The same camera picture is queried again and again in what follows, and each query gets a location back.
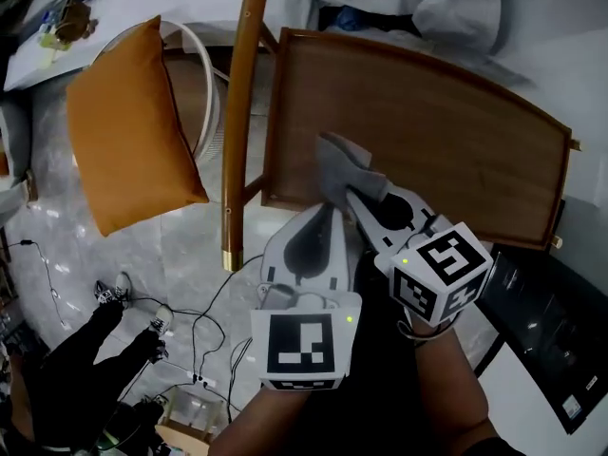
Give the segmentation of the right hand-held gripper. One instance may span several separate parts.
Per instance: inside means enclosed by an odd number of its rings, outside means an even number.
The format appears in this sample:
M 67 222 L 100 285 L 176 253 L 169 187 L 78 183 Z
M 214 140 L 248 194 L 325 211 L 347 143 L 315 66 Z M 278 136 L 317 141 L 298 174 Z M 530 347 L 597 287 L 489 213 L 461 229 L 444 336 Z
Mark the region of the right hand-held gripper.
M 389 279 L 390 297 L 408 312 L 440 325 L 478 298 L 493 260 L 465 223 L 413 234 L 436 214 L 418 194 L 392 183 L 383 199 L 353 188 L 346 199 L 358 228 L 380 253 L 374 263 Z

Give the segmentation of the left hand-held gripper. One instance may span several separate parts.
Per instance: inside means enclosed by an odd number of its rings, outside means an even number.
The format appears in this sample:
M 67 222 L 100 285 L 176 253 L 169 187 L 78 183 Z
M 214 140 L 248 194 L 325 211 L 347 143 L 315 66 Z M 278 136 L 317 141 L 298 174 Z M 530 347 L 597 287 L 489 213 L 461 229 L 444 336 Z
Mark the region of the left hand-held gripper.
M 337 389 L 350 374 L 362 308 L 360 294 L 346 292 L 342 213 L 321 203 L 291 218 L 268 241 L 260 275 L 270 282 L 258 286 L 260 307 L 251 311 L 261 384 L 270 390 Z M 290 287 L 302 285 L 325 291 Z

